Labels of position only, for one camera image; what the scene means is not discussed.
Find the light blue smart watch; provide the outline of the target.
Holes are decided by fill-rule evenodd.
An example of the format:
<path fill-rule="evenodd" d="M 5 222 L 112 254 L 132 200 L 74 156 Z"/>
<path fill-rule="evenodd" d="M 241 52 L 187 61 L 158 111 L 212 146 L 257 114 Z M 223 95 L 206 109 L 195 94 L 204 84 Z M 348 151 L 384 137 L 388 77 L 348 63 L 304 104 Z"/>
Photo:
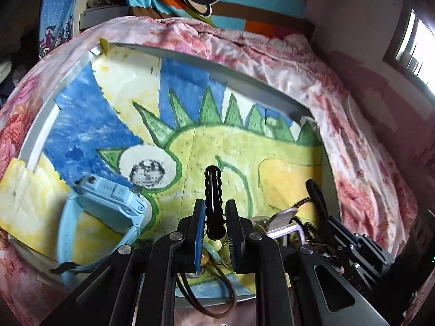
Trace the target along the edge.
<path fill-rule="evenodd" d="M 96 174 L 88 174 L 73 185 L 60 217 L 56 256 L 59 266 L 51 272 L 62 279 L 70 290 L 80 284 L 77 275 L 93 272 L 105 259 L 80 265 L 72 260 L 74 236 L 80 215 L 87 213 L 100 220 L 122 238 L 112 249 L 131 245 L 153 217 L 151 202 L 132 191 L 128 186 Z"/>

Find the floral pink bed quilt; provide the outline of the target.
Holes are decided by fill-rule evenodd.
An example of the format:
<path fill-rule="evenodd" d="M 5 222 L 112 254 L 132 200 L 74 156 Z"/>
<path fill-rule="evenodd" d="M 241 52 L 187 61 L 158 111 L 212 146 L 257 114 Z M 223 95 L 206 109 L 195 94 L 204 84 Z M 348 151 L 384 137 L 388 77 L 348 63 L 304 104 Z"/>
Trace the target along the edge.
<path fill-rule="evenodd" d="M 332 161 L 344 224 L 394 254 L 403 249 L 417 214 L 416 198 L 342 81 L 301 35 L 269 39 L 188 18 L 128 16 L 92 27 L 39 61 L 1 108 L 2 168 L 18 155 L 55 83 L 100 37 L 218 62 L 306 105 Z"/>

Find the window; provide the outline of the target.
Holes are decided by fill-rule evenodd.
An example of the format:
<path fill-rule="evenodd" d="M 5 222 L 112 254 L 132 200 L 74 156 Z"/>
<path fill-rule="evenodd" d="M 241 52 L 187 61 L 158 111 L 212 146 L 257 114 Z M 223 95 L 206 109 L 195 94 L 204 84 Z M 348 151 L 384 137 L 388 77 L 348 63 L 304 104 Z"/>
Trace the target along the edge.
<path fill-rule="evenodd" d="M 434 98 L 434 32 L 406 3 L 383 61 Z"/>

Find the black hair clip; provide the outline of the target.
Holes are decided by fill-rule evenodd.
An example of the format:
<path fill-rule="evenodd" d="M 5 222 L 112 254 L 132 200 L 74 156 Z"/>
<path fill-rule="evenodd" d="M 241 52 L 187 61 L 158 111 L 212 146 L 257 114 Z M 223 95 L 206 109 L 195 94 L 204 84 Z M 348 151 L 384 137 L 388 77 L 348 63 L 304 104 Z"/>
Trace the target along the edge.
<path fill-rule="evenodd" d="M 212 241 L 223 239 L 226 234 L 223 217 L 221 171 L 217 166 L 207 166 L 205 176 L 206 234 Z"/>

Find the grey tray with drawing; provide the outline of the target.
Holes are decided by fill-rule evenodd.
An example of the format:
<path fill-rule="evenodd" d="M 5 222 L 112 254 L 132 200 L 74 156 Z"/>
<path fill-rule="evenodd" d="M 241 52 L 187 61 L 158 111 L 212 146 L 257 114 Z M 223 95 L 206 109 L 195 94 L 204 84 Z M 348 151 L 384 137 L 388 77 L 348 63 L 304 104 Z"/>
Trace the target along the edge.
<path fill-rule="evenodd" d="M 197 57 L 137 46 L 98 46 L 57 81 L 18 155 L 1 167 L 1 228 L 34 253 L 43 285 L 76 181 L 96 174 L 148 199 L 151 222 L 133 242 L 154 242 L 205 199 L 207 166 L 221 171 L 222 200 L 240 216 L 297 208 L 306 243 L 330 251 L 305 187 L 330 171 L 313 114 L 260 80 Z M 80 215 L 72 260 L 106 259 L 122 238 Z"/>

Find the blue wardrobe curtain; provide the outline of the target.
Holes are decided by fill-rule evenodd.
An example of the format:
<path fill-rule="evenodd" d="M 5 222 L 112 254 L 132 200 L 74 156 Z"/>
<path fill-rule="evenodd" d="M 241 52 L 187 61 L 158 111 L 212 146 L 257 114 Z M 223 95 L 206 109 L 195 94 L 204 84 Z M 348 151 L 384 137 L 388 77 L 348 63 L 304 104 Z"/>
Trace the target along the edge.
<path fill-rule="evenodd" d="M 73 37 L 75 0 L 42 0 L 39 26 L 39 59 Z"/>

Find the cream claw hair clip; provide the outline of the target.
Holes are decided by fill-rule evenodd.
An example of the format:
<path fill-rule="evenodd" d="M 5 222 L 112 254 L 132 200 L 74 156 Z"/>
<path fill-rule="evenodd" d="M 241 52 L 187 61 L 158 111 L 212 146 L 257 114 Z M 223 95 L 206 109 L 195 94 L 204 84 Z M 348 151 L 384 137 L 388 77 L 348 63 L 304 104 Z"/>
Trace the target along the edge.
<path fill-rule="evenodd" d="M 250 220 L 255 231 L 265 233 L 279 245 L 299 247 L 305 244 L 306 240 L 302 224 L 294 220 L 297 212 L 297 208 L 288 208 L 285 211 L 279 211 L 270 218 L 253 216 Z"/>

